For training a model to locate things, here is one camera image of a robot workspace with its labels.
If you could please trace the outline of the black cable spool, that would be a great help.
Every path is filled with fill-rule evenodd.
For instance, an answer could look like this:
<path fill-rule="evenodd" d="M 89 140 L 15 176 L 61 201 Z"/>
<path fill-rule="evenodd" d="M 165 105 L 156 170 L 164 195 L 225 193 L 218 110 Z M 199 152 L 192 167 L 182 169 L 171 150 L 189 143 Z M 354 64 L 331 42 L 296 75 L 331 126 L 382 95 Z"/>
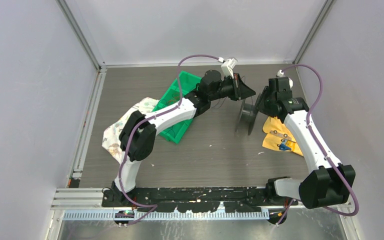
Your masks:
<path fill-rule="evenodd" d="M 255 121 L 257 118 L 258 110 L 252 103 L 247 103 L 246 99 L 241 101 L 238 116 L 235 121 L 235 131 L 239 128 L 246 127 L 247 135 L 250 136 L 254 129 Z"/>

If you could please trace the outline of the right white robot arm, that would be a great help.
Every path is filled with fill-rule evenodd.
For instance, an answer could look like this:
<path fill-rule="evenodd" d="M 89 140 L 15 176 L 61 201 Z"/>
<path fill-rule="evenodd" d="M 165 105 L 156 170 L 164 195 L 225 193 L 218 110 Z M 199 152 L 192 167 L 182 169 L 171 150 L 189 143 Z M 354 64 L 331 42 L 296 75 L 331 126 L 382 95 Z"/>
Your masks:
<path fill-rule="evenodd" d="M 289 78 L 269 79 L 257 106 L 261 113 L 278 118 L 291 132 L 309 171 L 303 180 L 286 176 L 269 179 L 265 192 L 267 202 L 279 205 L 286 197 L 301 201 L 308 209 L 346 203 L 356 172 L 327 146 L 309 115 L 305 100 L 293 97 Z"/>

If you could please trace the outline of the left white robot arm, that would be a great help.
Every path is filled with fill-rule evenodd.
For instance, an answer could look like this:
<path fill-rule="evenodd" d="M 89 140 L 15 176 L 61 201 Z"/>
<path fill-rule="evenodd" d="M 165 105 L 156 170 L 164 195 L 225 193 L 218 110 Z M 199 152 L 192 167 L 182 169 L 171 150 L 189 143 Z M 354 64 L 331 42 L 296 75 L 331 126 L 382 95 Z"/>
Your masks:
<path fill-rule="evenodd" d="M 229 98 L 240 101 L 256 92 L 247 86 L 238 73 L 223 77 L 217 70 L 208 70 L 185 96 L 155 112 L 134 111 L 119 135 L 122 159 L 114 184 L 114 200 L 121 207 L 133 202 L 133 190 L 141 161 L 153 151 L 156 136 L 180 122 L 194 119 L 210 109 L 212 101 Z"/>

